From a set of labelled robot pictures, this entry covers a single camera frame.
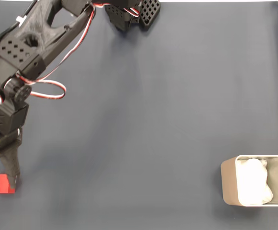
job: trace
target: black robotic arm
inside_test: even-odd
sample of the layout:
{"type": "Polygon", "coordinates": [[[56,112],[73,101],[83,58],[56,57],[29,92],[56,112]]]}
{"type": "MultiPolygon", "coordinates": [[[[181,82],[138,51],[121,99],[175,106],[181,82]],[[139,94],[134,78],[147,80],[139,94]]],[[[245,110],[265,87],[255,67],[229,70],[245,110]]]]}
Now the black robotic arm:
{"type": "Polygon", "coordinates": [[[79,47],[97,7],[105,7],[110,21],[126,31],[132,23],[140,23],[143,29],[148,29],[160,10],[160,3],[158,0],[34,0],[19,17],[19,22],[0,34],[0,160],[11,188],[16,187],[20,176],[17,149],[22,143],[22,126],[29,107],[25,100],[33,95],[31,85],[49,76],[40,77],[84,30],[76,47],[60,64],[79,47]],[[54,17],[62,8],[76,18],[69,24],[52,28],[54,17]]]}

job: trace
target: red cube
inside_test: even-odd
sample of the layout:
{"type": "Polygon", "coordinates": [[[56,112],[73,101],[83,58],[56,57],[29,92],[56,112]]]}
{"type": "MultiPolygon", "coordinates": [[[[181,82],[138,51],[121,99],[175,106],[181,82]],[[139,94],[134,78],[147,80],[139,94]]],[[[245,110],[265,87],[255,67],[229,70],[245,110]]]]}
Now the red cube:
{"type": "Polygon", "coordinates": [[[15,193],[14,188],[10,188],[7,175],[0,174],[0,194],[15,193]]]}

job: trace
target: table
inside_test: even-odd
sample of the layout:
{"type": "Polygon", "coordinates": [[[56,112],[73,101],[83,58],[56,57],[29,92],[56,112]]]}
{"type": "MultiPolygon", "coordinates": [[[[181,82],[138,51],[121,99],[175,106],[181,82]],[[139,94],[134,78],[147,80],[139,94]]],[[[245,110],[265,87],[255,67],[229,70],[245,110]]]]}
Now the table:
{"type": "MultiPolygon", "coordinates": [[[[0,31],[27,5],[0,1],[0,31]]],[[[51,78],[67,95],[28,100],[0,230],[278,230],[278,208],[226,205],[220,172],[278,154],[278,2],[163,3],[128,34],[98,10],[51,78]]]]}

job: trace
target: perforated plate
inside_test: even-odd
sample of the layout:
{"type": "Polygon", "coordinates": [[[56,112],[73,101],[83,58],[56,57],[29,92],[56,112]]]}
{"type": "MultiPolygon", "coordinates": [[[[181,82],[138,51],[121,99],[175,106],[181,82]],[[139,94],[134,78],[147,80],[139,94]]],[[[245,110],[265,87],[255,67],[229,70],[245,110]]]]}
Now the perforated plate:
{"type": "Polygon", "coordinates": [[[31,80],[36,79],[46,68],[41,56],[14,36],[8,36],[0,42],[0,57],[31,80]]]}
{"type": "Polygon", "coordinates": [[[160,2],[158,0],[144,0],[140,12],[140,24],[143,29],[147,30],[156,16],[160,12],[160,2]]]}

